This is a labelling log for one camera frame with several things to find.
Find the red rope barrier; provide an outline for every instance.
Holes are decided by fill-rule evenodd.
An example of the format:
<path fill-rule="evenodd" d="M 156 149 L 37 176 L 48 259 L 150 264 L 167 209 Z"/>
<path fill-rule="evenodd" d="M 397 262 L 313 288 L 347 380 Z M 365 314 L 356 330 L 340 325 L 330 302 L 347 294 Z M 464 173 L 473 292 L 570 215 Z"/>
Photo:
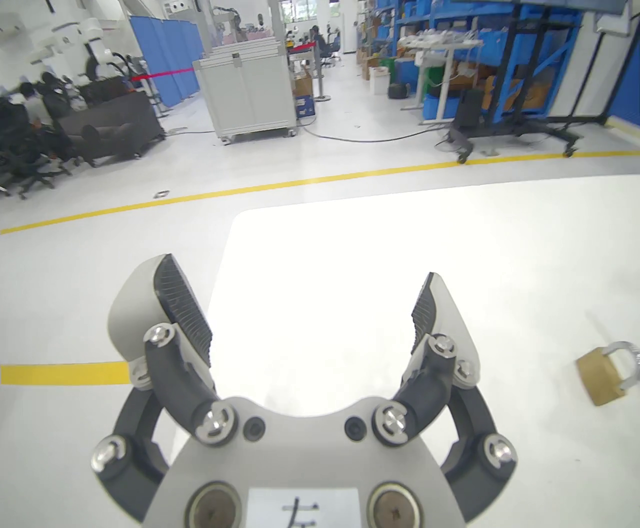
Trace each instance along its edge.
<path fill-rule="evenodd" d="M 176 75 L 176 74 L 184 74 L 186 72 L 192 72 L 193 68 L 185 68 L 184 70 L 174 70 L 173 72 L 161 72 L 159 74 L 149 74 L 149 75 L 136 75 L 135 77 L 131 77 L 132 81 L 141 81 L 142 79 L 153 79 L 155 77 L 164 77 L 165 75 Z"/>
<path fill-rule="evenodd" d="M 300 44 L 299 46 L 289 48 L 289 53 L 300 53 L 302 51 L 307 51 L 308 49 L 313 48 L 315 46 L 315 42 L 308 42 L 307 44 Z"/>

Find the person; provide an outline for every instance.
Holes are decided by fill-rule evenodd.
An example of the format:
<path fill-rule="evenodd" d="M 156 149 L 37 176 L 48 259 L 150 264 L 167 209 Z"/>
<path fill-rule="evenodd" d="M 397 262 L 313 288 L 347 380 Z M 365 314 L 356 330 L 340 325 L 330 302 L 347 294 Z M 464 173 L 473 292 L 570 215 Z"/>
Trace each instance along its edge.
<path fill-rule="evenodd" d="M 42 83 L 38 91 L 42 96 L 47 113 L 53 119 L 54 126 L 59 128 L 56 122 L 72 112 L 71 101 L 63 81 L 51 72 L 43 72 Z"/>
<path fill-rule="evenodd" d="M 16 125 L 26 124 L 26 112 L 21 104 L 13 104 L 0 96 L 0 134 Z"/>
<path fill-rule="evenodd" d="M 324 37 L 320 35 L 320 28 L 318 26 L 313 26 L 311 28 L 311 31 L 309 31 L 309 36 L 311 37 L 312 41 L 317 42 L 318 49 L 320 50 L 320 57 L 331 56 L 331 51 L 329 50 Z"/>
<path fill-rule="evenodd" d="M 60 158 L 62 161 L 70 159 L 73 154 L 71 141 L 61 131 L 56 130 L 54 120 L 42 98 L 36 94 L 33 84 L 22 83 L 20 93 L 24 97 L 23 106 L 27 111 L 29 123 L 43 145 L 44 153 L 52 159 Z"/>
<path fill-rule="evenodd" d="M 24 107 L 29 116 L 29 123 L 35 128 L 40 129 L 43 125 L 53 127 L 53 119 L 44 106 L 42 98 L 36 93 L 33 84 L 26 82 L 20 85 L 20 93 L 24 97 Z"/>

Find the brass padlock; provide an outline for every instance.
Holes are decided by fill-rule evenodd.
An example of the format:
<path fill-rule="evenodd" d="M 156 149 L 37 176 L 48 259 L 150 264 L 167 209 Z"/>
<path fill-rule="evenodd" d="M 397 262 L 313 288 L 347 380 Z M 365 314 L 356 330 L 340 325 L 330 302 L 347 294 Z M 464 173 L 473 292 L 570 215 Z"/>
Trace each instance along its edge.
<path fill-rule="evenodd" d="M 616 350 L 627 350 L 634 356 L 635 372 L 625 380 L 609 358 Z M 584 387 L 597 406 L 623 397 L 627 389 L 640 380 L 640 349 L 628 341 L 616 341 L 606 348 L 596 348 L 575 363 Z"/>

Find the metal cabinet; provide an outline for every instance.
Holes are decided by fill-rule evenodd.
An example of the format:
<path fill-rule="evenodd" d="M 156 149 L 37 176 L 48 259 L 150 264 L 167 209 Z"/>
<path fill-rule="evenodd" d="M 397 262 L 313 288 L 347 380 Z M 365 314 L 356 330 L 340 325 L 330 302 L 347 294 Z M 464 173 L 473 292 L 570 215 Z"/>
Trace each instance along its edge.
<path fill-rule="evenodd" d="M 283 45 L 273 37 L 213 48 L 193 63 L 216 134 L 288 128 L 296 114 Z"/>

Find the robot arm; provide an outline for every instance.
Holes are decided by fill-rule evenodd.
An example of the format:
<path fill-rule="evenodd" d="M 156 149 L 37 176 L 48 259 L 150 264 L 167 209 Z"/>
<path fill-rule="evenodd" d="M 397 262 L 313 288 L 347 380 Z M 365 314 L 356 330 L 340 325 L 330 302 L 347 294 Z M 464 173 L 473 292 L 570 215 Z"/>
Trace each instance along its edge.
<path fill-rule="evenodd" d="M 127 63 L 122 55 L 112 53 L 104 45 L 104 32 L 98 19 L 69 22 L 53 28 L 52 32 L 53 36 L 40 42 L 40 46 L 63 55 L 67 71 L 75 84 L 95 81 L 100 75 L 111 76 L 116 70 L 126 76 L 115 57 L 119 57 L 125 65 Z"/>
<path fill-rule="evenodd" d="M 278 415 L 218 397 L 207 370 L 211 331 L 184 275 L 172 255 L 148 260 L 109 315 L 136 388 L 92 468 L 147 528 L 315 522 L 296 515 L 324 515 L 335 528 L 461 528 L 497 498 L 517 456 L 475 386 L 477 353 L 439 275 L 429 274 L 413 319 L 412 358 L 392 399 L 365 398 L 322 417 Z M 415 437 L 445 405 L 459 440 L 438 467 Z M 151 442 L 162 408 L 191 435 L 171 468 Z"/>

